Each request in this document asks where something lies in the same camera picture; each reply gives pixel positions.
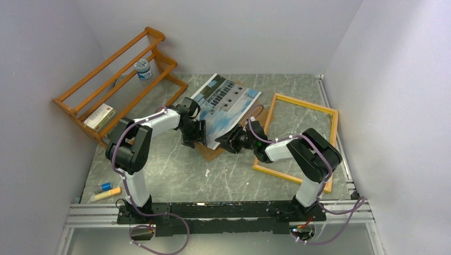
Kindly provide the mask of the building and sky photo print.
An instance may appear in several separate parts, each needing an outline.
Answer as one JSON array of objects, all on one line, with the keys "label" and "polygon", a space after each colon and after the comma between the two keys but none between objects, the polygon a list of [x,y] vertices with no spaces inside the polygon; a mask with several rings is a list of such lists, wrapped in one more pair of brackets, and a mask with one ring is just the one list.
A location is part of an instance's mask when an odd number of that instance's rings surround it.
[{"label": "building and sky photo print", "polygon": [[206,121],[206,146],[215,150],[216,138],[230,131],[261,95],[219,74],[212,75],[192,96],[200,106],[199,119]]}]

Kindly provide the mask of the brown cardboard backing board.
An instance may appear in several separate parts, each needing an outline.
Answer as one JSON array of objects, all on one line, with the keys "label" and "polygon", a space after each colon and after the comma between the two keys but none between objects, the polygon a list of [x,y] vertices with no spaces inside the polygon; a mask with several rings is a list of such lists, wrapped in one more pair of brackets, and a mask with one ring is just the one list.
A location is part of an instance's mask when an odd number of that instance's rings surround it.
[{"label": "brown cardboard backing board", "polygon": [[[249,118],[249,114],[251,114],[251,116],[253,116],[257,121],[260,122],[262,128],[268,128],[269,125],[265,123],[266,119],[267,117],[269,117],[271,123],[274,120],[274,116],[273,114],[269,113],[269,109],[267,107],[258,106],[260,104],[261,103],[256,99],[250,106],[248,111],[246,111],[245,114],[241,117],[238,124],[244,127],[246,125],[246,120]],[[219,146],[215,150],[213,150],[199,142],[195,143],[195,149],[199,151],[206,162],[212,161],[214,158],[220,156],[225,152],[225,150],[221,149]]]}]

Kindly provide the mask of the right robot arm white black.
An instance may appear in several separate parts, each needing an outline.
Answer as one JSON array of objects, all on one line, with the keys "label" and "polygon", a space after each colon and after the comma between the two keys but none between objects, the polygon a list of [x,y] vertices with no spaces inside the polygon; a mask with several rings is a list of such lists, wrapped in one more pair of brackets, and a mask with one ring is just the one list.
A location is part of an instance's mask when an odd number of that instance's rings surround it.
[{"label": "right robot arm white black", "polygon": [[343,158],[340,152],[315,129],[298,135],[270,140],[259,121],[249,120],[245,126],[237,124],[215,139],[219,147],[237,154],[242,149],[253,151],[266,164],[293,159],[304,174],[299,190],[293,198],[293,215],[306,220],[319,204],[319,195]]}]

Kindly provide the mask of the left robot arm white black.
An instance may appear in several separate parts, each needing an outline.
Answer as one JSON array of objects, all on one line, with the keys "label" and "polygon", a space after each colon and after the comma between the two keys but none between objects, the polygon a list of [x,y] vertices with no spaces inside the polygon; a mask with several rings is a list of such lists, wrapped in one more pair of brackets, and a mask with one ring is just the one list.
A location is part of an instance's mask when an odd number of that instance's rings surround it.
[{"label": "left robot arm white black", "polygon": [[136,120],[124,117],[111,133],[105,157],[122,178],[126,202],[133,206],[131,216],[137,222],[146,223],[152,216],[152,197],[143,171],[152,139],[176,130],[181,132],[184,146],[195,148],[196,143],[206,144],[206,122],[197,119],[200,109],[195,100],[186,97],[182,103],[162,107],[147,117]]}]

